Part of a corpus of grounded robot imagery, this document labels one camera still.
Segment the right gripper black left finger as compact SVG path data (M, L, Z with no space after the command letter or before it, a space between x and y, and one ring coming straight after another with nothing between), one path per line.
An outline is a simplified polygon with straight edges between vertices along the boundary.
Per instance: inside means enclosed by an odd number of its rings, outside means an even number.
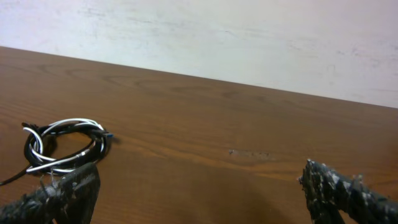
M2 206L1 224L90 223L100 186L96 165L87 163Z

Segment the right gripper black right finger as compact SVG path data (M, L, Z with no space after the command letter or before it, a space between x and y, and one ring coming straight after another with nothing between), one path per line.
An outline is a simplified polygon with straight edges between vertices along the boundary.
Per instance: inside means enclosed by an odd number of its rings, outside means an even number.
M298 181L312 223L344 223L343 211L356 223L397 224L397 202L367 188L361 175L350 179L308 159Z

